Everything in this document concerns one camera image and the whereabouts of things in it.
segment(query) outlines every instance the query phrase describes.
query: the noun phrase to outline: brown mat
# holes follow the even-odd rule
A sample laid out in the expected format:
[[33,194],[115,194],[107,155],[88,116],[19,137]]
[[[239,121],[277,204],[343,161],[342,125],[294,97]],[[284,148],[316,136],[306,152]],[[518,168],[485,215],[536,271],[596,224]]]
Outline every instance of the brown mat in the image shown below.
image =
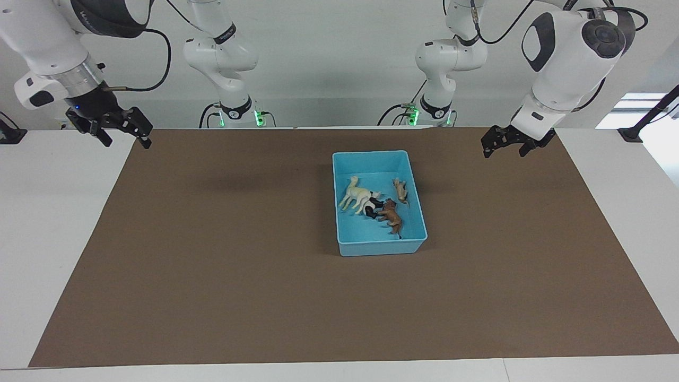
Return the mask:
[[[679,353],[559,140],[486,160],[483,133],[155,131],[31,366]],[[429,240],[342,258],[331,155],[394,149]]]

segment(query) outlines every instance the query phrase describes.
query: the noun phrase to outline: small tan toy animal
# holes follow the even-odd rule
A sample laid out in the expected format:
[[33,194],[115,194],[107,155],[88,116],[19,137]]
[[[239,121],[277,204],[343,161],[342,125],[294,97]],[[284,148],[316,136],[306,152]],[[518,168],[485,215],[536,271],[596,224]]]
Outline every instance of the small tan toy animal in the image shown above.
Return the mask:
[[399,202],[410,207],[410,203],[408,203],[408,190],[405,189],[405,182],[396,178],[394,179],[394,187],[396,187],[396,194],[399,197]]
[[357,184],[359,184],[359,177],[351,177],[351,183],[349,183],[349,187],[346,188],[346,195],[339,203],[339,207],[342,208],[342,211],[346,211],[346,209],[349,207],[349,203],[351,203],[353,200],[356,200],[356,203],[351,208],[358,207],[359,209],[356,211],[356,215],[360,215],[361,212],[363,212],[366,203],[370,201],[370,198],[373,194],[367,188],[356,187]]
[[403,220],[401,220],[399,214],[396,213],[396,202],[387,199],[386,202],[384,202],[384,208],[381,211],[378,211],[378,214],[382,215],[379,221],[383,222],[384,220],[389,220],[389,223],[387,223],[391,227],[391,232],[389,233],[398,235],[399,239],[402,239],[401,227],[403,225]]

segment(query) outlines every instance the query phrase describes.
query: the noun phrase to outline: black circular joint cover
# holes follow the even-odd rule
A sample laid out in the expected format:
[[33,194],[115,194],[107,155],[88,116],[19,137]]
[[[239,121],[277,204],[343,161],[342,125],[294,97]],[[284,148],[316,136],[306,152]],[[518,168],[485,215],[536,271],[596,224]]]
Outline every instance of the black circular joint cover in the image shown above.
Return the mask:
[[583,40],[601,58],[614,58],[625,49],[625,36],[613,23],[591,20],[583,26]]

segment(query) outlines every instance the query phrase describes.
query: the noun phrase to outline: black pole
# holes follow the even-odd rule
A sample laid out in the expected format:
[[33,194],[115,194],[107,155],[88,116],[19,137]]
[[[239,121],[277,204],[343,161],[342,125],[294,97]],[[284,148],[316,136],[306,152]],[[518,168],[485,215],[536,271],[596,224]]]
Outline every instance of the black pole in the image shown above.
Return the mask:
[[11,128],[5,121],[0,120],[0,145],[16,145],[21,142],[27,130],[23,128]]
[[675,86],[672,91],[665,95],[660,102],[658,102],[655,107],[653,107],[634,127],[630,128],[619,128],[618,133],[622,135],[623,139],[627,142],[641,142],[639,139],[639,133],[641,130],[651,123],[658,114],[662,113],[670,103],[674,102],[675,99],[679,98],[679,85]]

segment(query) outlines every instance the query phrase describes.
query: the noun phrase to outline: black mount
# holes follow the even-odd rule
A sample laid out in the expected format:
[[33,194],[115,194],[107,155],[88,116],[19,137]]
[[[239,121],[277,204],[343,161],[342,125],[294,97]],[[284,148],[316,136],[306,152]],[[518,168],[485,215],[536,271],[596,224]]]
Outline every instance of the black mount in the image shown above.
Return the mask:
[[71,107],[66,112],[66,117],[79,132],[96,137],[106,147],[111,146],[113,140],[106,133],[105,128],[116,128],[123,133],[134,135],[145,149],[151,147],[149,134],[153,130],[153,125],[138,107],[129,110],[110,111],[92,120],[79,116]]
[[28,130],[23,128],[11,128],[5,121],[0,120],[0,145],[16,145],[24,139]]
[[483,136],[483,138],[481,138],[481,144],[483,145],[483,155],[486,158],[490,158],[493,152],[495,152],[497,149],[517,143],[522,143],[523,145],[521,148],[519,148],[519,155],[523,158],[532,150],[535,150],[538,147],[547,146],[547,144],[549,144],[555,135],[556,132],[552,129],[547,133],[547,135],[545,135],[544,138],[536,141],[535,139],[518,131],[512,125],[509,125],[508,127],[493,126]]
[[658,114],[662,113],[665,108],[669,106],[675,99],[679,98],[679,85],[675,86],[672,91],[667,93],[654,108],[652,108],[639,122],[637,122],[634,127],[630,128],[619,128],[618,133],[626,142],[632,143],[643,143],[644,141],[639,138],[639,133],[641,130],[648,126]]

